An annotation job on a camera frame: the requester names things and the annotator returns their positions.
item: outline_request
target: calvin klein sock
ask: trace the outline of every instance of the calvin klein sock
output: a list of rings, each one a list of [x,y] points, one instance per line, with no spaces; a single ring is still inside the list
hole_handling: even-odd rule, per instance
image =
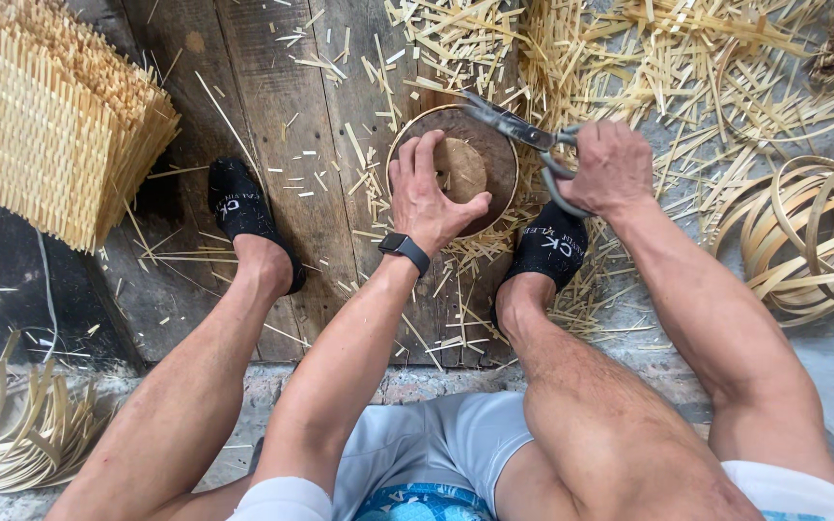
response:
[[[550,202],[527,224],[515,248],[514,261],[501,284],[517,274],[536,272],[555,281],[556,291],[562,291],[581,269],[586,250],[584,220],[565,213]],[[498,327],[495,306],[491,306],[491,322]]]
[[[243,161],[218,158],[208,172],[208,207],[214,213],[218,228],[234,240],[240,233],[251,233],[267,238],[282,247],[292,260],[292,286],[287,295],[300,290],[307,274],[301,260],[285,242],[275,227],[269,204],[254,184]]]

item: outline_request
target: gray scissors handle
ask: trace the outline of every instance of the gray scissors handle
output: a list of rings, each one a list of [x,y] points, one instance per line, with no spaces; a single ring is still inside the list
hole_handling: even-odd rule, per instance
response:
[[[555,135],[556,141],[558,143],[564,143],[565,145],[577,147],[577,134],[578,129],[580,128],[580,124],[563,128]],[[559,164],[558,161],[553,160],[549,150],[540,152],[539,159],[542,160],[542,162],[546,163],[546,168],[542,169],[540,173],[542,174],[542,179],[546,183],[546,186],[549,187],[549,193],[550,195],[552,195],[552,200],[555,201],[555,204],[559,205],[559,207],[563,209],[566,213],[570,213],[573,216],[578,217],[580,219],[584,219],[585,217],[593,217],[593,213],[585,211],[579,207],[573,207],[572,205],[568,204],[568,201],[566,201],[564,197],[562,197],[562,194],[559,193],[559,187],[555,183],[556,176],[561,177],[562,179],[574,179],[574,176],[577,175],[577,172],[570,171],[567,168],[563,167],[561,164]]]

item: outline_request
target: white sleeve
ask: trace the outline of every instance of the white sleeve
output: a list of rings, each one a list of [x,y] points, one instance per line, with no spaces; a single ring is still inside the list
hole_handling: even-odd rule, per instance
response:
[[[330,496],[303,478],[272,478],[244,494],[228,521],[330,521]]]

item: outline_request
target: metal scissors blade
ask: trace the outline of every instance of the metal scissors blade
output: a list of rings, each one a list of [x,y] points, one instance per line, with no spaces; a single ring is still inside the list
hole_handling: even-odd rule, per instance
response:
[[[461,92],[474,105],[474,107],[469,105],[463,106],[462,110],[476,120],[494,127],[504,136],[516,139],[521,143],[526,143],[530,147],[540,151],[549,150],[555,145],[555,135],[539,130],[539,128],[527,123],[527,120],[517,116],[515,113],[489,103],[468,89],[462,89]]]

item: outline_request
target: watch face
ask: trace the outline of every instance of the watch face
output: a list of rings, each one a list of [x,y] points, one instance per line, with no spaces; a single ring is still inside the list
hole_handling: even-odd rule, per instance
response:
[[[394,251],[401,247],[401,245],[404,244],[404,240],[407,238],[408,236],[403,233],[391,233],[382,239],[379,247],[387,251]]]

